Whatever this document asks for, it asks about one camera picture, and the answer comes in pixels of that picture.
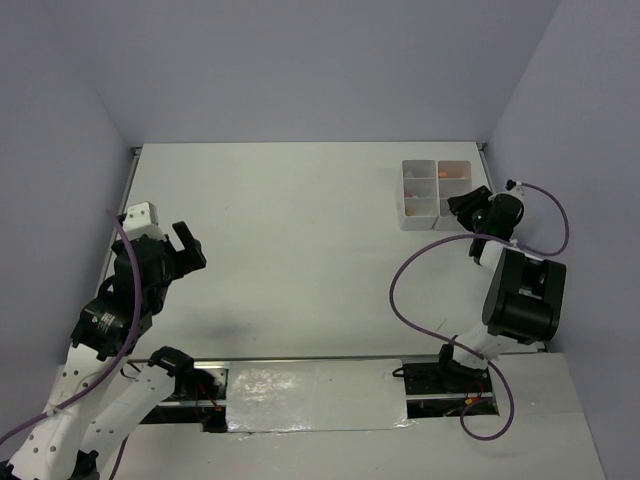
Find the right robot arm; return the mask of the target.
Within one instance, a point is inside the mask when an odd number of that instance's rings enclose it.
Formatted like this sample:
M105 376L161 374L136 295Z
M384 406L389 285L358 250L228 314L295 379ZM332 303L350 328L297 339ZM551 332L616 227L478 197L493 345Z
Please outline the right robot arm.
M499 193L481 186L447 200L450 213L476 235L469 257L493 277L480 323L440 349L435 380L446 391L480 379L491 361L515 346L547 342L558 330L567 273L553 260L560 253L520 246L513 238L524 218L527 189L560 204L550 192L513 180Z

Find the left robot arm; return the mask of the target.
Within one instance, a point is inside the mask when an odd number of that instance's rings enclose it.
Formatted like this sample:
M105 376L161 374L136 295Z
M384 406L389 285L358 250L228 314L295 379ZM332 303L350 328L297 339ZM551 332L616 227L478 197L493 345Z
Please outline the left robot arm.
M101 403L138 340L161 312L169 286L206 265L201 244L183 222L173 224L176 249L151 221L115 220L114 273L82 310L60 376L43 412L11 430L28 436L1 464L4 479L98 479L121 456L133 430L159 403L195 392L203 373L172 347L151 354L108 406Z

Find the orange capped clear tube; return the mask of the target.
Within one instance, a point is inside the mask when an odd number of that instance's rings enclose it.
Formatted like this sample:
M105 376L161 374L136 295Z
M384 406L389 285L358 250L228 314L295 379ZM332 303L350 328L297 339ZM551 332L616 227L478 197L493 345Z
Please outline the orange capped clear tube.
M455 171L442 170L438 172L438 177L440 179L468 179L469 178L466 172L463 172L460 170L455 170Z

